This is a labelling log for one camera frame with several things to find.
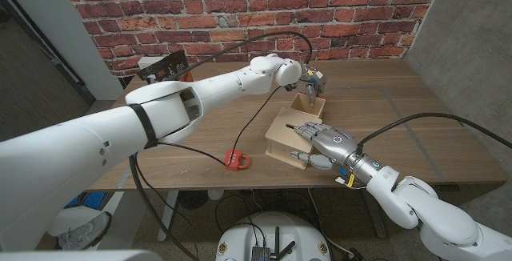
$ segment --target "yellow label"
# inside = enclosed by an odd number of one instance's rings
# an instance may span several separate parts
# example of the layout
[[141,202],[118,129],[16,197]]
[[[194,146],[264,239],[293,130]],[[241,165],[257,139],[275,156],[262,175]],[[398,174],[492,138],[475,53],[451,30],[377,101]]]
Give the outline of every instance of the yellow label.
[[352,187],[352,184],[354,183],[354,174],[350,174],[350,179],[349,179],[349,183],[346,184],[347,187],[351,188]]

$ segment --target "white robotic arm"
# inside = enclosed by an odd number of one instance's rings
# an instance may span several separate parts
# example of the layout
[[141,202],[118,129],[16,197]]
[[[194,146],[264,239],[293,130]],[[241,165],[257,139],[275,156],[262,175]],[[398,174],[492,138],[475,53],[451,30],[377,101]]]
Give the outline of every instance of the white robotic arm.
[[312,122],[287,126],[322,153],[293,152],[292,156],[324,170],[335,163],[347,167],[351,178],[365,184],[400,227],[413,229],[421,220],[423,244],[437,256],[453,261],[512,260],[511,237],[476,223],[462,209],[440,200],[434,189],[420,179],[407,176],[397,184],[399,173],[368,155],[358,155],[354,137],[345,130]]
[[256,57],[235,72],[198,82],[160,82],[129,93],[130,106],[76,118],[0,143],[0,250],[36,247],[54,216],[110,168],[156,140],[191,135],[214,108],[265,94],[302,74],[296,61]]

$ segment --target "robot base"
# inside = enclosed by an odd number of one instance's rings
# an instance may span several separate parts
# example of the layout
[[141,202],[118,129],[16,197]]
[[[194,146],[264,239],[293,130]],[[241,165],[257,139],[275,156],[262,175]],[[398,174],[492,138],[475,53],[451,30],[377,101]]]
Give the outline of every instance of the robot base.
[[[327,241],[311,224],[299,217],[285,212],[265,211],[250,216],[253,224],[260,227],[265,235],[265,247],[269,248],[272,256],[267,258],[258,258],[252,256],[253,251],[263,252],[264,249],[253,249],[256,245],[254,231],[251,225],[240,224],[233,226],[222,235],[218,242],[216,251],[216,261],[243,261],[243,260],[272,260],[276,252],[276,227],[279,227],[279,250],[283,251],[292,241],[295,245],[287,254],[281,258],[284,260],[311,260],[311,261],[330,261],[330,254]],[[249,223],[245,217],[238,223]],[[258,228],[255,228],[258,237],[258,245],[263,247],[263,236]]]

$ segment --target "cable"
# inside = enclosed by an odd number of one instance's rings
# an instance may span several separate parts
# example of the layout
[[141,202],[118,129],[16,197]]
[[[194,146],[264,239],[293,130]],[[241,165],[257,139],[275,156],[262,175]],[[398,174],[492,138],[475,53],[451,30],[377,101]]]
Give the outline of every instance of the cable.
[[233,145],[233,150],[231,151],[231,156],[230,156],[230,162],[229,164],[231,164],[231,160],[232,160],[232,156],[233,156],[233,152],[234,152],[234,148],[236,148],[237,146],[237,143],[238,143],[238,140],[240,139],[240,136],[242,136],[242,133],[243,131],[249,126],[249,124],[251,122],[253,122],[254,118],[256,118],[256,116],[258,115],[258,113],[263,109],[263,107],[269,102],[270,98],[272,98],[272,96],[274,95],[275,92],[277,92],[279,90],[279,88],[281,88],[282,86],[278,86],[277,88],[275,88],[275,90],[272,92],[272,94],[270,94],[269,98],[266,99],[266,101],[263,103],[263,105],[259,108],[259,110],[256,112],[256,114],[254,114],[253,118],[251,118],[249,120],[249,122],[242,128],[242,130],[240,131],[240,133],[238,134],[238,137],[237,139],[234,141],[234,145]]
[[211,60],[213,60],[214,58],[217,58],[218,56],[220,56],[220,55],[222,55],[222,54],[225,54],[225,53],[227,53],[227,52],[229,52],[229,51],[231,51],[231,50],[233,50],[233,49],[236,49],[236,48],[239,48],[239,47],[241,47],[241,46],[244,46],[244,45],[246,45],[247,43],[253,42],[253,41],[255,41],[255,40],[259,40],[259,39],[261,39],[261,38],[266,38],[266,37],[270,37],[270,36],[276,36],[276,35],[280,35],[280,34],[292,34],[292,35],[295,35],[295,36],[298,36],[298,37],[300,37],[300,38],[304,39],[304,41],[306,41],[306,43],[307,43],[307,46],[309,47],[309,53],[308,53],[308,55],[307,55],[307,57],[306,57],[306,60],[304,60],[304,63],[305,63],[305,64],[307,64],[307,63],[309,63],[309,62],[310,62],[310,60],[311,60],[311,56],[313,55],[313,46],[311,45],[310,40],[309,40],[306,36],[304,36],[303,34],[297,33],[297,32],[293,32],[293,31],[274,32],[274,33],[262,34],[262,35],[259,35],[259,36],[253,37],[253,38],[248,38],[247,40],[245,40],[245,41],[243,41],[243,42],[240,42],[240,43],[234,44],[233,46],[230,46],[230,47],[229,47],[229,48],[227,48],[227,49],[224,49],[224,50],[222,50],[222,51],[220,51],[220,52],[218,52],[218,53],[215,53],[215,54],[211,55],[210,57],[208,57],[208,58],[206,58],[206,59],[204,59],[204,60],[202,60],[202,61],[200,61],[200,62],[197,62],[197,63],[195,63],[195,64],[194,64],[194,65],[192,65],[192,66],[187,67],[186,69],[184,69],[184,70],[180,71],[180,72],[179,72],[179,74],[176,74],[175,76],[172,76],[172,77],[170,78],[170,80],[171,80],[171,81],[172,81],[172,80],[176,80],[179,76],[181,76],[181,75],[185,74],[186,72],[190,72],[190,71],[192,71],[193,69],[195,69],[195,68],[197,68],[197,67],[201,66],[202,64],[204,64],[204,63],[206,63],[206,62],[208,62],[208,61],[211,61]]
[[318,222],[320,223],[320,231],[322,232],[323,236],[326,237],[327,241],[329,241],[329,243],[333,244],[337,249],[346,252],[351,258],[353,258],[354,257],[354,253],[352,253],[352,252],[348,251],[347,249],[337,245],[333,240],[331,240],[331,239],[329,239],[329,237],[327,237],[326,233],[323,231],[322,221],[320,221],[320,217],[319,217],[320,214],[318,213],[317,204],[314,202],[313,195],[311,194],[310,188],[307,188],[307,192],[310,194],[311,202],[313,203],[314,210],[316,211],[316,213],[318,215]]
[[194,151],[194,152],[197,152],[197,153],[199,153],[199,154],[203,154],[203,155],[205,155],[205,156],[208,156],[208,157],[212,158],[213,160],[215,160],[215,161],[217,161],[217,162],[221,163],[222,165],[227,166],[227,165],[226,165],[226,164],[224,164],[224,162],[223,162],[223,161],[221,161],[219,158],[217,158],[217,157],[215,157],[215,156],[213,156],[213,155],[211,155],[211,154],[208,154],[208,153],[206,153],[206,152],[204,152],[204,151],[198,150],[198,149],[194,149],[194,148],[190,148],[190,147],[187,147],[187,146],[178,145],[178,144],[174,144],[174,143],[158,142],[158,144],[160,144],[160,145],[167,145],[167,146],[174,146],[174,147],[178,147],[178,148],[182,148],[182,149],[187,149],[187,150],[190,150],[190,151]]
[[357,155],[362,154],[362,147],[363,147],[364,143],[370,141],[372,138],[375,138],[375,137],[379,136],[380,134],[382,134],[382,133],[384,133],[384,132],[386,132],[386,131],[388,131],[388,130],[390,130],[392,128],[395,128],[396,126],[401,125],[404,122],[408,122],[408,121],[414,120],[416,118],[424,118],[424,117],[450,118],[450,119],[453,119],[453,120],[465,123],[466,125],[472,126],[474,129],[477,129],[478,131],[481,131],[483,134],[491,137],[492,139],[494,139],[494,140],[500,142],[501,144],[503,144],[503,145],[509,147],[510,149],[512,149],[512,143],[506,141],[504,138],[496,135],[495,133],[487,130],[486,128],[484,128],[484,127],[482,127],[482,126],[480,126],[480,125],[478,125],[478,124],[476,124],[474,122],[471,122],[468,119],[465,119],[465,118],[462,118],[462,117],[458,117],[458,116],[455,116],[453,114],[445,114],[445,113],[420,113],[420,114],[412,114],[409,117],[401,118],[397,122],[393,122],[390,125],[385,126],[382,129],[376,130],[374,133],[366,136],[363,140],[361,140],[361,142],[359,142],[358,149],[356,150],[356,154]]
[[154,209],[153,205],[151,204],[151,201],[146,195],[146,192],[142,188],[142,184],[140,179],[138,178],[138,172],[137,172],[137,154],[131,155],[129,158],[130,161],[130,169],[131,174],[134,177],[135,186],[137,187],[138,193],[141,195],[142,201],[146,204],[148,210],[150,211],[151,215],[154,218],[154,221],[160,226],[160,229],[166,233],[166,235],[170,238],[170,240],[186,255],[188,255],[192,260],[199,261],[199,256],[194,256],[190,251],[188,251],[177,239],[170,233],[170,230],[164,225],[160,217],[158,216],[157,211]]

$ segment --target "robotic arm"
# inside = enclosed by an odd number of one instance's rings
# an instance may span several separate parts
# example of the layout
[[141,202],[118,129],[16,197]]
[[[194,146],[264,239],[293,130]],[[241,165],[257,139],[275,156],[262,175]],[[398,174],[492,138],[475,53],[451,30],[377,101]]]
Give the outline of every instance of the robotic arm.
[[368,155],[356,154],[357,143],[347,131],[313,122],[287,126],[322,153],[293,152],[292,156],[323,170],[331,169],[335,163],[346,167],[350,178],[365,184],[400,227],[413,229],[421,220],[423,244],[437,256],[461,261],[512,259],[511,237],[476,223],[462,209],[440,200],[434,189],[420,179],[406,176],[396,184],[399,173]]

